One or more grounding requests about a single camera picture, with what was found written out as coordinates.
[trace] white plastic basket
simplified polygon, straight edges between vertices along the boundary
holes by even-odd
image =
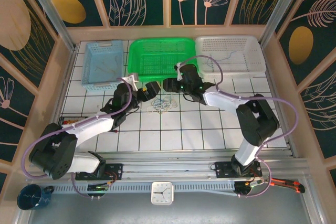
[[[226,77],[251,78],[266,71],[264,55],[254,36],[198,37],[196,53],[214,58]],[[197,63],[205,79],[220,79],[221,73],[210,59],[198,58]]]

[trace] gray floor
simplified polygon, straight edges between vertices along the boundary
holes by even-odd
[[[109,194],[100,201],[79,195],[53,195],[29,224],[118,223],[310,223],[302,195],[272,187],[256,198],[178,193],[170,206],[155,206],[149,194]]]

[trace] clock face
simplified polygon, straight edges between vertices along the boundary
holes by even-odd
[[[170,205],[174,200],[174,186],[170,182],[154,182],[152,184],[152,203]]]

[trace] green plastic basket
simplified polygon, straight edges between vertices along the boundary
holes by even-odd
[[[129,54],[129,73],[138,73],[143,82],[162,81],[177,77],[174,66],[196,56],[195,41],[187,38],[139,39],[131,44]],[[196,59],[188,63],[198,69]]]

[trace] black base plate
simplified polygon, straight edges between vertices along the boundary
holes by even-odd
[[[238,176],[238,174],[236,174],[235,171],[232,169],[231,161],[216,162],[215,170],[217,178],[251,178],[255,177],[256,175],[259,177],[262,176],[260,163],[258,161],[254,161],[254,163],[249,168],[249,172],[242,176]]]
[[[117,175],[117,180],[121,180],[122,167],[122,164],[106,164],[104,174],[100,178],[91,173],[77,173],[76,180],[115,180],[115,175]]]

